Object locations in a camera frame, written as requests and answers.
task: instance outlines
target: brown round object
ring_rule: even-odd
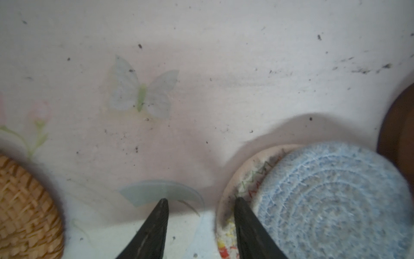
[[[39,182],[0,155],[0,188],[0,259],[61,258],[62,221]]]
[[[378,137],[377,152],[398,167],[414,191],[414,84],[388,110]]]

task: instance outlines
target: white table surface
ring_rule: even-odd
[[[3,131],[1,148],[57,199],[64,258],[114,258],[155,204],[136,208],[119,191],[157,179],[204,200],[199,215],[170,202],[166,257],[219,258],[216,205],[251,155],[331,139],[375,149],[414,82],[413,13],[412,0],[3,0],[6,125],[25,134],[43,100],[51,119],[30,161]],[[169,118],[110,109],[116,55],[147,84],[179,70]]]

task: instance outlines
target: blue coaster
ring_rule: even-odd
[[[412,242],[407,182],[385,158],[346,143],[288,154],[252,208],[289,259],[405,259]]]

